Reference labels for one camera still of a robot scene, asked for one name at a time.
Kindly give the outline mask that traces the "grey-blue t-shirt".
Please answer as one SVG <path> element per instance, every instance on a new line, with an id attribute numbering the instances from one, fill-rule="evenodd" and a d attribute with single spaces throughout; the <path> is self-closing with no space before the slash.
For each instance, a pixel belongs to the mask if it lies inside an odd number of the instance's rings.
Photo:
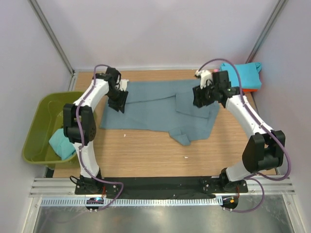
<path id="1" fill-rule="evenodd" d="M 128 82 L 124 113 L 105 106 L 101 129 L 131 129 L 168 132 L 183 146 L 208 139 L 220 105 L 193 105 L 195 79 L 158 82 Z"/>

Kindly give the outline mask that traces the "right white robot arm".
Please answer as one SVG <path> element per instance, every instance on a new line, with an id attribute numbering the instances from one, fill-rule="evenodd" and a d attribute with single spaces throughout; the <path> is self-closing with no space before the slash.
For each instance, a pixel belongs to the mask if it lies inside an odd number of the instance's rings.
<path id="1" fill-rule="evenodd" d="M 273 130 L 258 116 L 242 89 L 232 87 L 228 72 L 198 70 L 195 77 L 200 79 L 200 84 L 192 89 L 194 106 L 201 108 L 220 103 L 240 123 L 248 137 L 242 160 L 221 171 L 220 189 L 230 192 L 244 178 L 280 167 L 284 160 L 285 134 Z"/>

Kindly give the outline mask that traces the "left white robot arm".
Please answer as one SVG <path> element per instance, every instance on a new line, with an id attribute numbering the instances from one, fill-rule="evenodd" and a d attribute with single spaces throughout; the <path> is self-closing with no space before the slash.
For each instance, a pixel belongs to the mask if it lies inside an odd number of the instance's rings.
<path id="1" fill-rule="evenodd" d="M 127 81 L 122 81 L 121 73 L 116 68 L 97 65 L 87 90 L 74 103 L 63 107 L 64 135 L 73 144 L 80 164 L 80 178 L 76 186 L 87 188 L 92 194 L 100 193 L 104 184 L 93 145 L 97 131 L 94 111 L 100 100 L 107 96 L 108 106 L 124 113 L 128 96 L 126 88 Z"/>

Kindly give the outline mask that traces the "folded orange t-shirt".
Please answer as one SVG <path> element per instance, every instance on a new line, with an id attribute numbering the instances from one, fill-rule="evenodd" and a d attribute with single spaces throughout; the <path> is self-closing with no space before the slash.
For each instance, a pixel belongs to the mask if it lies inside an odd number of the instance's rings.
<path id="1" fill-rule="evenodd" d="M 243 88 L 242 91 L 244 93 L 252 93 L 252 92 L 257 92 L 257 89 L 246 89 L 246 88 Z"/>

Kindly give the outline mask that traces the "folded cyan t-shirt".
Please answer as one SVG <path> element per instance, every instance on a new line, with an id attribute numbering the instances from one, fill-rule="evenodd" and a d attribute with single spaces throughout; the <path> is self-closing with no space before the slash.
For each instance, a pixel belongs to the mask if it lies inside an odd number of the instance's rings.
<path id="1" fill-rule="evenodd" d="M 252 62 L 247 64 L 235 65 L 242 84 L 242 89 L 260 89 L 261 81 L 259 79 L 259 73 L 262 69 L 262 64 L 260 62 Z M 239 81 L 238 76 L 234 68 L 228 63 L 222 63 L 220 71 L 227 71 L 229 75 L 229 80 L 232 87 L 238 87 Z"/>

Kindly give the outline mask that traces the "crumpled teal t-shirt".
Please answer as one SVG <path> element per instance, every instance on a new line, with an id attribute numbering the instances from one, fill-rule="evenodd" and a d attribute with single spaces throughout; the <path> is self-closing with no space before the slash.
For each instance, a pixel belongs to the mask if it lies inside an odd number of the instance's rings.
<path id="1" fill-rule="evenodd" d="M 66 160 L 75 153 L 75 148 L 69 139 L 65 137 L 63 129 L 57 129 L 55 131 L 49 139 L 49 145 L 61 160 Z"/>

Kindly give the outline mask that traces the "green plastic basket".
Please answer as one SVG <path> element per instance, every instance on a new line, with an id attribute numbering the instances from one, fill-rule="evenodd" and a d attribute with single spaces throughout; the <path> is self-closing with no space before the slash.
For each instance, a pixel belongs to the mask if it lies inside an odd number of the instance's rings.
<path id="1" fill-rule="evenodd" d="M 58 92 L 49 94 L 40 101 L 22 150 L 22 157 L 26 162 L 50 168 L 79 167 L 79 155 L 74 153 L 62 160 L 50 146 L 49 140 L 63 126 L 64 105 L 75 102 L 82 95 L 81 91 Z"/>

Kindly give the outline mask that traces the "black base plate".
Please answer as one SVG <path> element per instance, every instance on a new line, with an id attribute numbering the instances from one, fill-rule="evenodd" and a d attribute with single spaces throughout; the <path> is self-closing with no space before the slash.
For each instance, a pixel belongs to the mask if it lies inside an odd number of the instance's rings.
<path id="1" fill-rule="evenodd" d="M 86 191 L 87 193 L 94 193 L 90 187 L 95 186 L 99 192 L 105 190 L 106 194 L 113 194 L 116 188 L 108 190 L 107 187 L 116 186 L 118 183 L 123 183 L 124 188 L 122 194 L 126 193 L 133 195 L 138 191 L 140 194 L 146 192 L 148 195 L 157 194 L 163 195 L 165 192 L 181 192 L 186 191 L 190 193 L 247 193 L 247 183 L 244 180 L 237 182 L 222 181 L 219 177 L 211 176 L 197 176 L 197 177 L 106 177 L 106 183 L 93 181 L 91 178 L 76 178 L 69 177 L 70 181 L 76 185 L 77 193 Z"/>

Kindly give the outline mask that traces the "aluminium rail frame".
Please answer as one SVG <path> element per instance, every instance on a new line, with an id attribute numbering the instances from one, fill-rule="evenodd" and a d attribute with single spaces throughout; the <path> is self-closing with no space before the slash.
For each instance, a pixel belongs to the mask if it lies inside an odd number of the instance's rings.
<path id="1" fill-rule="evenodd" d="M 268 180 L 262 176 L 255 176 L 264 188 L 266 195 L 294 195 L 294 186 L 289 178 L 275 182 Z M 74 195 L 75 184 L 68 178 L 35 178 L 29 197 L 71 197 Z"/>

